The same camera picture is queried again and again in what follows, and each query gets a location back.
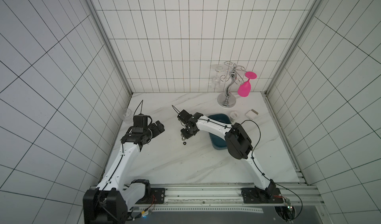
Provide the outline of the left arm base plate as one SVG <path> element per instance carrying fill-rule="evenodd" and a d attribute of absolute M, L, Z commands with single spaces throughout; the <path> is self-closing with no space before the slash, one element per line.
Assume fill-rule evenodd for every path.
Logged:
<path fill-rule="evenodd" d="M 151 188 L 150 193 L 140 199 L 137 204 L 163 204 L 165 199 L 165 188 Z"/>

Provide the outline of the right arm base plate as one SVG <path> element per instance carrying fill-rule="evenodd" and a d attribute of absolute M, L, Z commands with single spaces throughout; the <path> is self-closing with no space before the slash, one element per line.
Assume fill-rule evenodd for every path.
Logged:
<path fill-rule="evenodd" d="M 276 188 L 272 195 L 258 188 L 241 188 L 241 195 L 245 204 L 282 204 L 284 200 L 280 198 L 279 188 Z"/>

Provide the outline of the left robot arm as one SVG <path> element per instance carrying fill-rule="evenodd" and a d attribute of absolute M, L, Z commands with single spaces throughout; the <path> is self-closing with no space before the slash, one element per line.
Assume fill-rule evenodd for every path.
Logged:
<path fill-rule="evenodd" d="M 129 170 L 144 145 L 165 131 L 160 122 L 150 116 L 139 114 L 134 124 L 121 138 L 121 146 L 114 162 L 95 188 L 88 189 L 83 196 L 83 216 L 86 224 L 124 224 L 141 218 L 149 208 L 133 216 L 135 204 L 149 207 L 162 203 L 164 189 L 159 193 L 151 190 L 147 179 L 135 179 L 127 183 Z"/>

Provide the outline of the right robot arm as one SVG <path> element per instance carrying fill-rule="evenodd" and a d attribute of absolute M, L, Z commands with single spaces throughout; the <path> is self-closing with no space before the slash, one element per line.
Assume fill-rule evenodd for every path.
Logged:
<path fill-rule="evenodd" d="M 224 139 L 229 154 L 237 160 L 245 161 L 253 170 L 252 176 L 256 192 L 266 199 L 271 199 L 274 196 L 276 184 L 265 175 L 263 168 L 255 156 L 252 140 L 242 124 L 221 123 L 200 113 L 191 115 L 185 110 L 181 111 L 177 118 L 184 125 L 184 128 L 181 129 L 184 139 L 195 136 L 199 131 L 205 131 Z"/>

